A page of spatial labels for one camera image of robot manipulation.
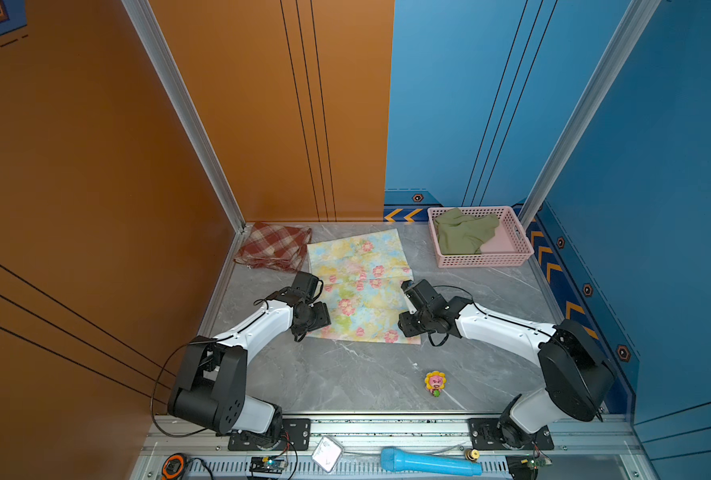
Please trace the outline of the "floral pastel skirt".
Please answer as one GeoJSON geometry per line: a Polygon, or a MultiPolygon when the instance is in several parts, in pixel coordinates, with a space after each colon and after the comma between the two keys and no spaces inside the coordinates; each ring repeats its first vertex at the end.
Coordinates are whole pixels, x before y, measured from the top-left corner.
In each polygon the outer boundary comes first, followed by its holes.
{"type": "Polygon", "coordinates": [[[401,284],[413,280],[395,229],[309,246],[310,272],[324,282],[331,324],[312,333],[335,341],[419,345],[399,330],[407,311],[401,284]]]}

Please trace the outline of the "red plaid skirt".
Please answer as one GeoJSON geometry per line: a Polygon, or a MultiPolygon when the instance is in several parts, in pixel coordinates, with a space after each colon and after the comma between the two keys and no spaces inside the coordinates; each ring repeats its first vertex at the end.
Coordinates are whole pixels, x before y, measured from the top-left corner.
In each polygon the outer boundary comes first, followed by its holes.
{"type": "Polygon", "coordinates": [[[299,272],[312,239],[311,228],[257,222],[234,261],[249,268],[299,272]]]}

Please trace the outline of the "pink perforated plastic basket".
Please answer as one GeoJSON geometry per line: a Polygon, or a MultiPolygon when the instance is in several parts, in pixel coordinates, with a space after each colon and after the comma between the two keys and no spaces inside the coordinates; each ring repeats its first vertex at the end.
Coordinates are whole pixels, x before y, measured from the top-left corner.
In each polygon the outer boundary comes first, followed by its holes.
{"type": "Polygon", "coordinates": [[[468,267],[511,267],[523,265],[533,254],[533,245],[527,238],[523,225],[517,219],[515,211],[509,206],[495,207],[460,207],[459,213],[469,217],[497,217],[499,224],[493,230],[493,237],[483,242],[475,253],[445,254],[441,250],[441,237],[437,228],[437,218],[453,211],[453,208],[429,208],[429,232],[433,240],[435,258],[439,268],[468,267]]]}

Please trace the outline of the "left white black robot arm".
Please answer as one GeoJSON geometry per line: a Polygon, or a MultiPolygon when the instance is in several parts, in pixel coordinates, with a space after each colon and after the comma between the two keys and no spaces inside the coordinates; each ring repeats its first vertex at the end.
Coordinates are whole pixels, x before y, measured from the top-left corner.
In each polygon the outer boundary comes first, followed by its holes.
{"type": "Polygon", "coordinates": [[[247,394],[249,365],[276,337],[289,332],[300,342],[330,324],[321,301],[264,300],[228,331],[194,338],[184,347],[168,413],[219,436],[245,434],[265,448],[275,446],[282,437],[283,410],[247,394]]]}

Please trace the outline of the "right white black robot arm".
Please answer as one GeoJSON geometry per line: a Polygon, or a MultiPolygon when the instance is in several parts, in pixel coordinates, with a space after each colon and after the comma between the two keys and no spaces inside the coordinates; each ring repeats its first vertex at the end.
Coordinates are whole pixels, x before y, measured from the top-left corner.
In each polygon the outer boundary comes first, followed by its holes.
{"type": "Polygon", "coordinates": [[[401,290],[409,305],[399,314],[405,337],[425,335],[433,347],[445,345],[452,337],[479,341],[541,369],[545,386],[515,396],[494,426],[473,430],[473,437],[493,439],[507,449],[539,447],[553,422],[603,418],[601,406],[617,374],[581,323],[566,319],[551,324],[509,316],[481,306],[469,293],[447,300],[425,280],[405,281],[401,290]]]}

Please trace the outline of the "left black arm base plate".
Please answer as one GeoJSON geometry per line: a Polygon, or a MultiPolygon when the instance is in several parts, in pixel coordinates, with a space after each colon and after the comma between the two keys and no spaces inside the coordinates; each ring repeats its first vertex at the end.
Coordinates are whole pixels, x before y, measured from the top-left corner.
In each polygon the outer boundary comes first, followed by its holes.
{"type": "Polygon", "coordinates": [[[304,452],[310,447],[312,422],[310,418],[284,417],[271,425],[268,432],[235,432],[228,444],[230,451],[292,451],[304,452]]]}

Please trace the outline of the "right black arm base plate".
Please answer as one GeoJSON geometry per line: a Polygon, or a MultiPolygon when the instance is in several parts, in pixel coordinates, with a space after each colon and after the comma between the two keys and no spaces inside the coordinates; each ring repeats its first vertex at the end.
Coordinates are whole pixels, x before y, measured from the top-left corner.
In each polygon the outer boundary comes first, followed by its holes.
{"type": "Polygon", "coordinates": [[[553,436],[547,426],[537,433],[527,434],[515,423],[499,419],[478,417],[467,420],[471,445],[477,450],[527,450],[537,447],[541,451],[555,449],[553,436]]]}

